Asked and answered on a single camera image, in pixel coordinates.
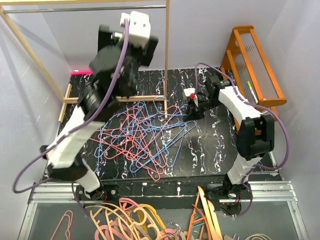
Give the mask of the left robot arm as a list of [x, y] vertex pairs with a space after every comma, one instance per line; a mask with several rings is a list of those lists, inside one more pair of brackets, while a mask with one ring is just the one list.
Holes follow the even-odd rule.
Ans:
[[159, 39], [151, 35], [146, 13], [122, 13], [123, 33], [106, 25], [98, 30], [98, 47], [89, 68], [92, 83], [80, 94], [73, 112], [59, 135], [43, 146], [46, 172], [51, 179], [78, 183], [90, 199], [99, 199], [104, 187], [83, 159], [81, 149], [93, 133], [122, 108], [119, 98], [137, 94], [138, 71], [150, 65]]

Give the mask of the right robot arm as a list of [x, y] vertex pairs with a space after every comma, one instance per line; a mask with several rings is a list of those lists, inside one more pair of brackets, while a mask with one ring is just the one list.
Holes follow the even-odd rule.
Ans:
[[206, 94], [193, 87], [183, 89], [183, 99], [188, 104], [183, 121], [203, 119], [206, 111], [219, 105], [224, 105], [235, 117], [239, 124], [236, 159], [221, 186], [206, 187], [208, 192], [233, 199], [246, 189], [250, 172], [256, 164], [274, 149], [275, 120], [249, 105], [233, 82], [221, 83], [218, 77], [212, 76], [204, 84]]

